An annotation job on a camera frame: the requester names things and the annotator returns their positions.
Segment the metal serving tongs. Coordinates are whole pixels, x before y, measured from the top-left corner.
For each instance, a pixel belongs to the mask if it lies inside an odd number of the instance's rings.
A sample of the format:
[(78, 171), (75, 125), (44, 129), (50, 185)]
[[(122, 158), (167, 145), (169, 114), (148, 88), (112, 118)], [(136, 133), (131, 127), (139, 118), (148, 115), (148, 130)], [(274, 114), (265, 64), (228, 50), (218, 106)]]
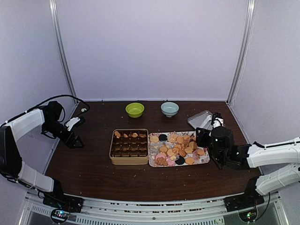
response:
[(192, 132), (191, 134), (188, 135), (184, 135), (184, 146), (187, 147), (189, 145), (190, 142), (195, 142), (196, 137), (195, 137), (195, 132)]

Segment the brown flower cookie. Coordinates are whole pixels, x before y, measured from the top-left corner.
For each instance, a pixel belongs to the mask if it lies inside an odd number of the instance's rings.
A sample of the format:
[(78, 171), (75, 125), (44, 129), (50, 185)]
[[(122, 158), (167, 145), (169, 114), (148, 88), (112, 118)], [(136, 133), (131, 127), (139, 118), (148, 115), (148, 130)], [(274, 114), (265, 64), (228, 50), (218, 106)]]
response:
[(121, 134), (119, 133), (119, 131), (114, 131), (114, 135), (115, 135), (117, 138), (120, 138), (120, 137), (121, 137)]

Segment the gold cookie tin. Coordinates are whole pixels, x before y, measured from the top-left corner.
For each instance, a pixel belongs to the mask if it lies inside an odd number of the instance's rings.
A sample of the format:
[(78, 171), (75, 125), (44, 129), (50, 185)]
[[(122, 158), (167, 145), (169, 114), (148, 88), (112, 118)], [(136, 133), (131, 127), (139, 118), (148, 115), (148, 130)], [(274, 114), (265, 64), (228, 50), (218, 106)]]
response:
[[(120, 138), (114, 135), (119, 131)], [(146, 165), (149, 162), (148, 130), (116, 129), (112, 133), (109, 157), (114, 165)]]

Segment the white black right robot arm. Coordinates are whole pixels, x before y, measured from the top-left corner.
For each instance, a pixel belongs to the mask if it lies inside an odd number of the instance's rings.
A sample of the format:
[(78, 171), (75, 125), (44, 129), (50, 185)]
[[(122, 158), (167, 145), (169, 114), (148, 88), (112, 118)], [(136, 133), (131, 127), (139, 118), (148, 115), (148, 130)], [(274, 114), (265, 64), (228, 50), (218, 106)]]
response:
[(226, 197), (228, 212), (255, 207), (264, 203), (264, 196), (300, 180), (300, 139), (273, 144), (235, 145), (233, 132), (225, 127), (212, 130), (196, 128), (196, 143), (208, 150), (210, 158), (221, 170), (248, 170), (263, 165), (286, 166), (267, 175), (249, 179), (243, 194)]

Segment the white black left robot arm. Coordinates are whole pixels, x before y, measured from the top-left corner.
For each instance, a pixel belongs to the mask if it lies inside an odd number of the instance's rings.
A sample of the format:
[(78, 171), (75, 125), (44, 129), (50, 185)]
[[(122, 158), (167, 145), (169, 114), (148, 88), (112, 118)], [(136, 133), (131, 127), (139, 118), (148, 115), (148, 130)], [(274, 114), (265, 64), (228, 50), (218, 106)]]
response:
[[(66, 120), (66, 112), (59, 98), (72, 98), (84, 105), (74, 117)], [(38, 148), (46, 146), (42, 140), (58, 140), (70, 149), (83, 148), (80, 136), (73, 130), (85, 123), (89, 104), (69, 94), (50, 97), (10, 118), (0, 126), (0, 173), (10, 182), (34, 188), (45, 194), (57, 208), (67, 204), (61, 183), (34, 167)]]

